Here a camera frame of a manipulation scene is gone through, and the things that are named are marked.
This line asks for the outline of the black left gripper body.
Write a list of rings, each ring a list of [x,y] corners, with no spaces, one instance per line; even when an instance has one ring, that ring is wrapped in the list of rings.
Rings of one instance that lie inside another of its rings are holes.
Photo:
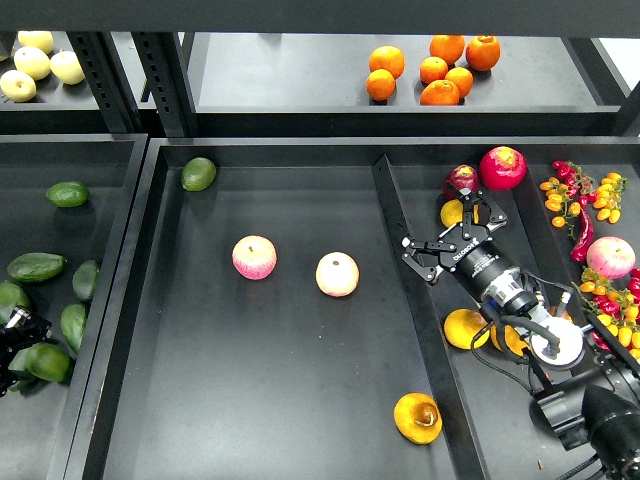
[[[1,394],[5,395],[19,380],[19,375],[9,368],[22,350],[22,337],[18,332],[1,333]]]

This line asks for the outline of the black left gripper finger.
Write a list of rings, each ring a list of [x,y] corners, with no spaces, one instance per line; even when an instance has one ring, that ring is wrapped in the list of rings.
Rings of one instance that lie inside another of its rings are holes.
[[[23,350],[44,341],[51,330],[51,322],[27,310],[16,306],[9,321],[2,326],[2,349]]]

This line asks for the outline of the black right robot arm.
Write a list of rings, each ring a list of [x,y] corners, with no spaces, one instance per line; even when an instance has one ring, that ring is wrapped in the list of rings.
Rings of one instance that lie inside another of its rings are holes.
[[[639,365],[598,319],[580,326],[567,317],[575,288],[556,282],[550,306],[549,281],[521,268],[494,241],[508,217],[482,190],[444,186],[461,203],[461,214],[433,241],[406,237],[402,260],[435,284],[451,274],[474,300],[503,354],[529,370],[524,387],[564,449],[590,445],[594,453],[565,473],[570,479],[598,463],[596,479],[639,476]]]

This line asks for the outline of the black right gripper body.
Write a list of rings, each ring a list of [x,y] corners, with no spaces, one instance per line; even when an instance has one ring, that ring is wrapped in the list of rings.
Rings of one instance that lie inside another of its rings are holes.
[[[438,255],[439,265],[474,300],[514,300],[522,294],[520,268],[493,243],[486,227],[472,225],[464,235],[462,225],[455,224],[438,241],[447,244]]]

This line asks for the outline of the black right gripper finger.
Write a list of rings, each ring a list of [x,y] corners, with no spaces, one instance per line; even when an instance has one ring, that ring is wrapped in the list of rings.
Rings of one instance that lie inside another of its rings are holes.
[[[457,264],[453,262],[452,255],[457,252],[458,245],[455,242],[445,242],[444,238],[456,227],[456,224],[450,226],[434,241],[404,237],[401,240],[404,248],[401,260],[427,283],[436,283],[444,272],[455,272]]]
[[[508,217],[502,208],[482,189],[457,189],[450,181],[446,190],[462,203],[462,221],[458,223],[463,239],[472,237],[472,228],[480,227],[492,233],[508,224]]]

